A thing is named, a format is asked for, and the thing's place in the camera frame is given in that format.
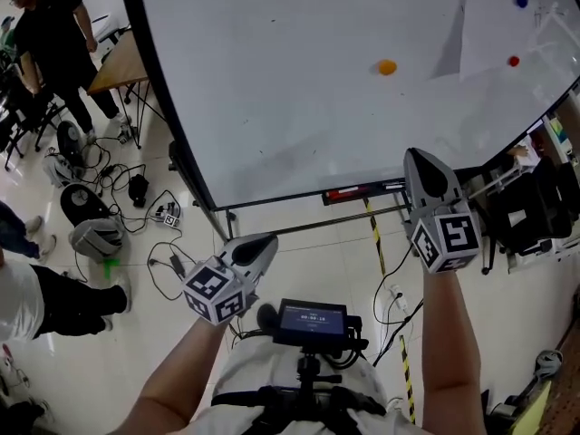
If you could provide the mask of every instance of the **yellow black caution tape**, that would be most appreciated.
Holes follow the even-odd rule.
[[[409,400],[409,415],[411,422],[415,423],[415,400],[413,399],[413,387],[411,385],[411,368],[409,367],[409,355],[407,354],[407,347],[405,346],[405,337],[399,335],[401,340],[401,355],[402,367],[405,371],[405,383],[407,384],[407,399]]]
[[[363,198],[362,201],[364,202],[364,207],[366,208],[367,213],[372,212],[371,202],[368,198]],[[382,257],[382,248],[381,248],[381,234],[379,233],[379,228],[377,226],[377,220],[374,216],[371,216],[371,227],[372,232],[374,234],[374,243],[377,246],[377,252],[379,253],[379,261],[381,262],[381,273],[383,276],[386,276],[387,270],[384,265],[384,257]]]
[[[364,207],[366,208],[366,212],[372,212],[371,202],[368,198],[363,198],[362,201],[364,202]],[[377,226],[377,221],[374,216],[371,216],[371,227],[372,232],[374,234],[374,242],[377,246],[377,252],[379,254],[379,261],[381,262],[381,272],[383,276],[387,275],[387,270],[384,264],[384,257],[382,256],[382,248],[381,248],[381,234],[379,233],[379,228]],[[407,354],[407,348],[405,347],[405,338],[403,335],[400,335],[401,340],[401,354],[402,354],[402,363],[403,369],[405,371],[405,383],[407,384],[407,398],[409,400],[409,414],[411,416],[411,422],[415,423],[415,400],[413,399],[413,388],[411,386],[411,369],[409,367],[409,355]]]

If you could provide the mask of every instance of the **hand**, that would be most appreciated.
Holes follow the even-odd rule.
[[[38,95],[40,93],[40,88],[39,87],[31,87],[29,85],[26,85],[26,89],[32,94],[32,95]]]
[[[94,40],[94,37],[87,39],[87,50],[89,53],[95,53],[97,51],[97,41]]]
[[[521,156],[524,158],[527,156],[527,148],[522,145],[516,145],[513,149],[508,151],[507,154],[511,156]]]

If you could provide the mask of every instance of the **small display screen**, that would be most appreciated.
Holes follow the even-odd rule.
[[[342,311],[287,305],[280,327],[286,330],[316,334],[344,334]]]

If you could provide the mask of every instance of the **black t-shirt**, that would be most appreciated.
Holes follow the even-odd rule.
[[[30,52],[44,78],[62,76],[77,60],[88,56],[81,28],[73,10],[82,0],[38,0],[25,10],[14,29],[20,54]]]

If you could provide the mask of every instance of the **person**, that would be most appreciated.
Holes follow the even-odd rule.
[[[485,435],[479,397],[479,349],[471,328],[459,281],[454,272],[424,275],[422,367],[425,401],[422,429],[412,425],[400,411],[386,416],[348,410],[361,434],[381,435]],[[127,419],[113,433],[212,434],[242,433],[326,434],[321,422],[293,421],[283,431],[276,423],[286,408],[276,406],[274,425],[252,422],[264,406],[221,403],[202,411],[190,423],[202,398],[227,324],[214,326],[197,320],[183,339],[149,377]],[[270,337],[255,336],[240,342],[230,354],[219,378],[214,398],[231,392],[255,392],[263,386],[296,388],[298,348],[272,343]],[[322,361],[321,375],[336,373]],[[359,358],[341,371],[343,387],[386,401],[376,371]],[[251,404],[251,396],[239,393],[237,401]]]
[[[44,266],[4,258],[0,250],[0,342],[42,334],[82,336],[112,329],[108,315],[131,310],[131,281],[95,289]]]
[[[56,247],[56,235],[50,235],[41,246],[30,241],[43,223],[41,216],[23,222],[8,205],[0,201],[0,247],[44,263]]]
[[[4,404],[0,401],[0,421],[2,421],[3,433],[6,435],[32,433],[36,420],[48,412],[46,402],[44,402],[45,407],[36,404],[33,400],[21,401],[7,408]]]
[[[13,16],[7,16],[0,24],[0,50],[4,51],[12,62],[18,55],[15,42],[15,30],[10,28],[13,21]]]
[[[33,93],[41,90],[36,71],[38,65],[48,88],[61,97],[86,134],[96,139],[92,118],[79,96],[97,75],[89,53],[97,49],[91,18],[82,0],[12,0],[24,14],[14,29],[16,47],[21,57],[25,81]],[[97,106],[121,129],[120,140],[126,141],[131,118],[119,112],[110,92],[92,95]]]

